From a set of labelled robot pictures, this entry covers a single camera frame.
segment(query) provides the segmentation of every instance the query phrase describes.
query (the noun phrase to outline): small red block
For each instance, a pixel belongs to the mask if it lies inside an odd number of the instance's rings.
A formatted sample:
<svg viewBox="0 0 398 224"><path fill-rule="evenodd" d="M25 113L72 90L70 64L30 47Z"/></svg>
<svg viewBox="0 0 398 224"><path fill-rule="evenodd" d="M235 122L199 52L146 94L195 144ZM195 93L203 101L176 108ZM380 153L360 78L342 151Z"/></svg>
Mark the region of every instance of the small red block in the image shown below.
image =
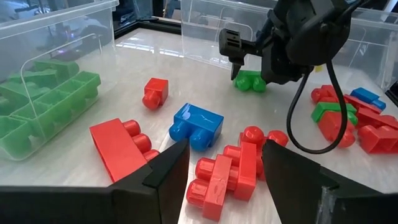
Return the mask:
<svg viewBox="0 0 398 224"><path fill-rule="evenodd" d="M336 140L338 132L341 126L341 113L326 111L321 120L318 122L318 127L321 130L323 137L329 142ZM344 133L343 139L340 141L338 147L346 148L350 147L355 142L355 137L353 134L355 127L348 120L347 128Z"/></svg>
<svg viewBox="0 0 398 224"><path fill-rule="evenodd" d="M203 202L203 216L214 221L219 221L223 209L226 186L232 159L217 155L213 173Z"/></svg>
<svg viewBox="0 0 398 224"><path fill-rule="evenodd" d="M344 94L344 99L347 101L347 103L352 104L357 111L359 111L360 108L366 108L366 109L373 111L373 113L376 113L376 114L381 113L381 110L379 108L377 108L373 105L370 105L368 103L365 103L356 97Z"/></svg>
<svg viewBox="0 0 398 224"><path fill-rule="evenodd" d="M398 153L398 131L389 126L375 128L371 125L358 130L360 145L371 154Z"/></svg>
<svg viewBox="0 0 398 224"><path fill-rule="evenodd" d="M358 118L358 124L356 125L357 128L371 125L376 129L380 128L381 126L390 126L398 130L398 122L390 115L379 115L374 113L373 110L360 108L356 113L356 117Z"/></svg>
<svg viewBox="0 0 398 224"><path fill-rule="evenodd" d="M93 126L90 133L113 182L147 164L147 160L119 119Z"/></svg>
<svg viewBox="0 0 398 224"><path fill-rule="evenodd" d="M169 81L151 78L144 88L143 104L150 110L163 105L169 95Z"/></svg>
<svg viewBox="0 0 398 224"><path fill-rule="evenodd" d="M249 201L256 188L256 145L242 142L238 182L234 196Z"/></svg>

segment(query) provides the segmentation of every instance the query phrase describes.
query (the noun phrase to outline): plastic storage container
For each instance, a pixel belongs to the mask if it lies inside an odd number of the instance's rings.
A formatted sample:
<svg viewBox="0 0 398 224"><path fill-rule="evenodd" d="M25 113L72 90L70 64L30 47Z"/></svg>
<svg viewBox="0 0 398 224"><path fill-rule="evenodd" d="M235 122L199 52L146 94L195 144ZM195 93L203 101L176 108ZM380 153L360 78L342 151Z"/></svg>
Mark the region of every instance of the plastic storage container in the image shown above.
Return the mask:
<svg viewBox="0 0 398 224"><path fill-rule="evenodd" d="M109 88L101 80L113 63L117 5L104 0L0 24L0 157L25 159Z"/></svg>
<svg viewBox="0 0 398 224"><path fill-rule="evenodd" d="M254 41L262 28L269 8L224 0L183 0L182 36L185 57L230 68L228 58L218 51L220 30L227 28L241 33L241 38ZM340 82L350 83L351 75L364 75L382 90L398 79L397 14L358 9L353 14L349 40L333 59L345 74ZM259 57L248 55L245 67L260 70Z"/></svg>

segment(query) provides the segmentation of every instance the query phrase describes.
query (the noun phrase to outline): green block stud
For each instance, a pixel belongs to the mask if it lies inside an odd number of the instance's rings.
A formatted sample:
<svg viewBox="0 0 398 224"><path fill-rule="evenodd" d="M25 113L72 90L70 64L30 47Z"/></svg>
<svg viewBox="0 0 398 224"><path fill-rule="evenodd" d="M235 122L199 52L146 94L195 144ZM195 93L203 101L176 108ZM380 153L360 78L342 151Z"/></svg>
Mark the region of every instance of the green block stud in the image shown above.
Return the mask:
<svg viewBox="0 0 398 224"><path fill-rule="evenodd" d="M355 117L356 109L354 108L353 105L347 103L347 115L349 120L352 122L353 125L356 125L358 123L357 117ZM318 103L317 106L315 107L314 111L311 114L311 117L314 122L319 122L321 120L324 112L326 111L335 111L339 112L341 111L340 105L338 103Z"/></svg>
<svg viewBox="0 0 398 224"><path fill-rule="evenodd" d="M241 91L252 89L256 92L262 93L266 90L266 83L261 78L261 73L258 71L240 70L238 76L233 82L233 85Z"/></svg>
<svg viewBox="0 0 398 224"><path fill-rule="evenodd" d="M76 62L62 62L60 60L37 60L34 61L36 71L55 69L57 71L57 81L63 83L79 72L79 65Z"/></svg>
<svg viewBox="0 0 398 224"><path fill-rule="evenodd" d="M26 71L24 73L25 82L33 82L39 87L49 87L51 89L57 87L63 81L58 77L58 73L54 69L46 69L39 72ZM21 75L14 74L8 78L10 82L22 83Z"/></svg>
<svg viewBox="0 0 398 224"><path fill-rule="evenodd" d="M27 121L0 116L0 157L21 160L31 155L31 132Z"/></svg>

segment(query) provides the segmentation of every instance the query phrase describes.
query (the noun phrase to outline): blue block on red block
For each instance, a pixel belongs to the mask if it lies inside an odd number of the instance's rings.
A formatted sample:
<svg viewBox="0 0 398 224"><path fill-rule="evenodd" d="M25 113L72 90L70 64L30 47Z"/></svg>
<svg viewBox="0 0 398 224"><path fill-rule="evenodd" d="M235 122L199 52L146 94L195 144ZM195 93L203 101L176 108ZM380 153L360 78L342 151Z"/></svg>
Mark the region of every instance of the blue block on red block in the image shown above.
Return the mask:
<svg viewBox="0 0 398 224"><path fill-rule="evenodd" d="M379 108L380 110L384 110L386 109L386 103L381 101L381 100L375 100L371 103L372 105L376 106L377 108Z"/></svg>
<svg viewBox="0 0 398 224"><path fill-rule="evenodd" d="M174 141L189 138L192 149L205 151L214 145L223 128L224 117L186 103L175 115L169 128Z"/></svg>
<svg viewBox="0 0 398 224"><path fill-rule="evenodd" d="M365 103L372 103L373 101L375 101L379 98L379 96L377 96L376 94L374 94L371 91L368 91L362 87L353 90L350 95L357 97L358 99L360 99L361 101L363 101Z"/></svg>

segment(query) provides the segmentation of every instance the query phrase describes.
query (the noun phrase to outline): table surface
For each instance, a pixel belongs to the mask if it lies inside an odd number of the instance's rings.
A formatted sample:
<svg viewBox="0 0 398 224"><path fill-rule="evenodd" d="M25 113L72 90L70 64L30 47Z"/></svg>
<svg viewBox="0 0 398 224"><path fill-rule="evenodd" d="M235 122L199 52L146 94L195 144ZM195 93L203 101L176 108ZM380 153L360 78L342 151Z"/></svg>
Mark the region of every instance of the table surface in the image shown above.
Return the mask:
<svg viewBox="0 0 398 224"><path fill-rule="evenodd" d="M104 83L112 83L85 114L55 136L30 158L0 161L1 185L67 185L108 186L111 180L98 155L88 128L113 118L135 119L142 132L152 140L152 148L163 151L172 144L168 129L173 115L184 103L192 103L224 116L217 143L203 153L191 152L188 181L194 179L194 168L201 157L222 153L227 144L236 145L238 134L246 126L259 126L265 133L285 131L286 115L298 83L268 85L266 93L242 93L229 80L229 70L185 58L179 35L138 29L116 40L116 67L104 72ZM363 86L376 93L377 88L359 71L336 67L342 88L349 92ZM169 98L157 111L143 107L143 88L149 78L169 80ZM314 105L310 92L329 83L325 72L314 73L295 109L292 127L297 139L312 149L328 145L311 120ZM384 114L398 116L398 109L384 95ZM293 151L320 163L343 176L381 192L398 191L398 156L368 155L355 143L349 149L335 149L328 154L309 155L291 143ZM201 217L201 210L183 201L179 223L213 223ZM220 223L280 223L275 205L265 182L258 182L250 202L231 195L226 198Z"/></svg>

